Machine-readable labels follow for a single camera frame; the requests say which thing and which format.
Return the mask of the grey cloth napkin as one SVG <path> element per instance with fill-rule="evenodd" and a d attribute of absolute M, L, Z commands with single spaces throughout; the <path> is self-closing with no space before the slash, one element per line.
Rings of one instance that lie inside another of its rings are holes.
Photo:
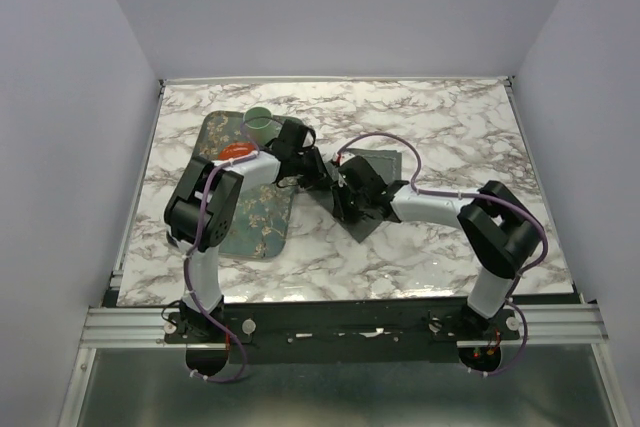
<path fill-rule="evenodd" d="M 402 154 L 396 150 L 369 150 L 349 148 L 346 150 L 346 154 L 347 159 L 341 161 L 340 165 L 343 165 L 346 161 L 355 156 L 362 156 L 371 164 L 371 166 L 387 183 L 390 183 L 393 180 L 401 180 Z M 321 207 L 323 207 L 332 215 L 333 199 L 331 194 L 331 186 L 338 179 L 337 169 L 339 166 L 336 166 L 332 161 L 326 162 L 325 166 L 330 175 L 330 188 L 328 190 L 310 190 L 310 195 Z M 382 223 L 380 221 L 367 219 L 365 221 L 359 221 L 356 224 L 351 225 L 337 219 L 335 220 L 358 243 L 363 242 Z"/>

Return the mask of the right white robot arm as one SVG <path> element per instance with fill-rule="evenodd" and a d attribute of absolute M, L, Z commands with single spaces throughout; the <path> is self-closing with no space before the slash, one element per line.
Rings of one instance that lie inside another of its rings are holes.
<path fill-rule="evenodd" d="M 490 181 L 477 192 L 420 194 L 405 180 L 384 181 L 362 156 L 330 164 L 334 217 L 355 226 L 365 221 L 423 222 L 461 230 L 481 269 L 460 326 L 480 339 L 496 327 L 516 274 L 542 242 L 540 226 L 512 192 Z"/>

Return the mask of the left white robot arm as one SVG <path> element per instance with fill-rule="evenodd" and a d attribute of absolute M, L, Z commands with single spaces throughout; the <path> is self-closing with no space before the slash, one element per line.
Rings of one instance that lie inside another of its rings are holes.
<path fill-rule="evenodd" d="M 210 161 L 192 157 L 164 211 L 167 238 L 183 256 L 185 293 L 180 315 L 201 342 L 228 328 L 219 310 L 219 247 L 228 235 L 241 194 L 295 179 L 305 187 L 329 180 L 313 128 L 291 119 L 280 122 L 273 138 L 261 145 L 248 138 L 223 149 Z"/>

